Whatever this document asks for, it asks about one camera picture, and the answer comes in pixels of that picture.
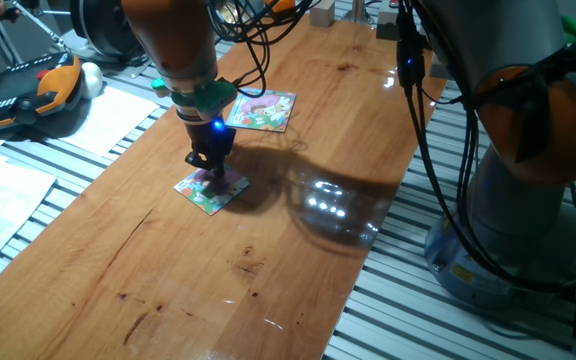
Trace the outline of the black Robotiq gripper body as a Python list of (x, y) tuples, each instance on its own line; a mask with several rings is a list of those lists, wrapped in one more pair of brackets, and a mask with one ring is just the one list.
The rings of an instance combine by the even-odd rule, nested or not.
[(186, 129), (191, 140), (191, 152), (188, 158), (223, 160), (230, 154), (236, 135), (236, 129), (225, 124), (221, 117), (204, 123), (187, 123)]

